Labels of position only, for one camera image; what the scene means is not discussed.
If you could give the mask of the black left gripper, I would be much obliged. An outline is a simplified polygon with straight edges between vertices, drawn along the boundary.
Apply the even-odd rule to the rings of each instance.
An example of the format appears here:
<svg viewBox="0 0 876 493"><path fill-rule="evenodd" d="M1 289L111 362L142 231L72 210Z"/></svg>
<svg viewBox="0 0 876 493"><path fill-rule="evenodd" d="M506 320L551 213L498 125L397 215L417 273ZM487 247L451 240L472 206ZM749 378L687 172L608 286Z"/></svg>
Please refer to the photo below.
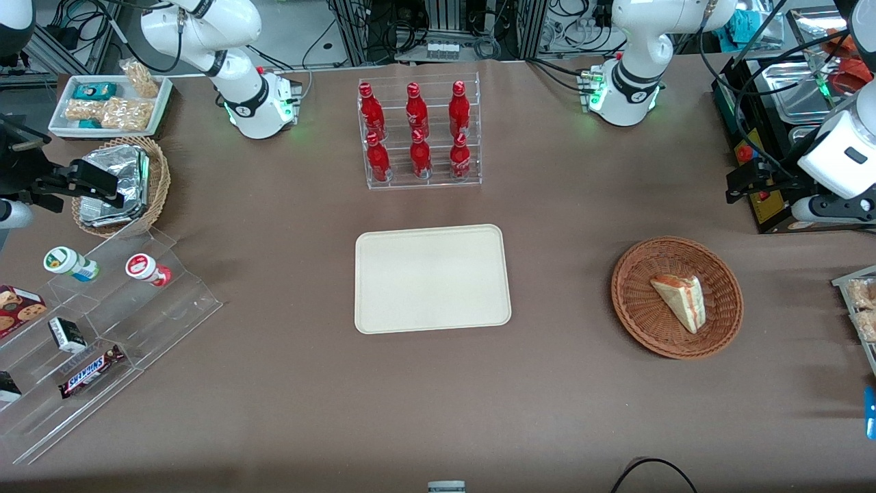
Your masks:
<svg viewBox="0 0 876 493"><path fill-rule="evenodd" d="M726 190L726 203L732 205L747 196L760 196L763 193L771 194L777 190L807 190L810 188L810 179L802 174L795 174L782 166L776 166L769 160L748 160L726 175L727 186L742 186L742 188L728 187Z"/></svg>

